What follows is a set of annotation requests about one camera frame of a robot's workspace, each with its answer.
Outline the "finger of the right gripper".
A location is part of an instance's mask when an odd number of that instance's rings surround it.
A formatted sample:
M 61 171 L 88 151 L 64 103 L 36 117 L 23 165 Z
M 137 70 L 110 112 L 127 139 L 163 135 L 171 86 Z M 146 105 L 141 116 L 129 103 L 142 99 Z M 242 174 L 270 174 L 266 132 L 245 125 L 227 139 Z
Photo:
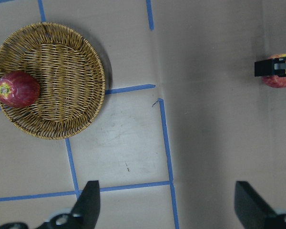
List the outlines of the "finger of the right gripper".
M 286 57 L 270 58 L 255 62 L 255 77 L 274 76 L 286 77 Z

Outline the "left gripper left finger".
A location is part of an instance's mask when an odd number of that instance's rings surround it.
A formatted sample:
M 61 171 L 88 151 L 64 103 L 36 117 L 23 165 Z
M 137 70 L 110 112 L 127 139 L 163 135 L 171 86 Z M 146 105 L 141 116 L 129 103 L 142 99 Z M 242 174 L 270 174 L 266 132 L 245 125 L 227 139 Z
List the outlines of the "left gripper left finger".
M 101 209 L 99 181 L 88 181 L 69 213 L 54 216 L 40 229 L 93 229 Z

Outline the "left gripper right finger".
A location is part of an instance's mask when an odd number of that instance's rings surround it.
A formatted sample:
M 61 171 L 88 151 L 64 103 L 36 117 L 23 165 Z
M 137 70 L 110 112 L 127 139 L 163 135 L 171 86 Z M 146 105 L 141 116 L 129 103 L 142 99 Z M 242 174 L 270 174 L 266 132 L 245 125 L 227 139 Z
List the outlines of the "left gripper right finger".
M 245 229 L 286 229 L 286 213 L 276 212 L 247 181 L 236 181 L 234 210 Z

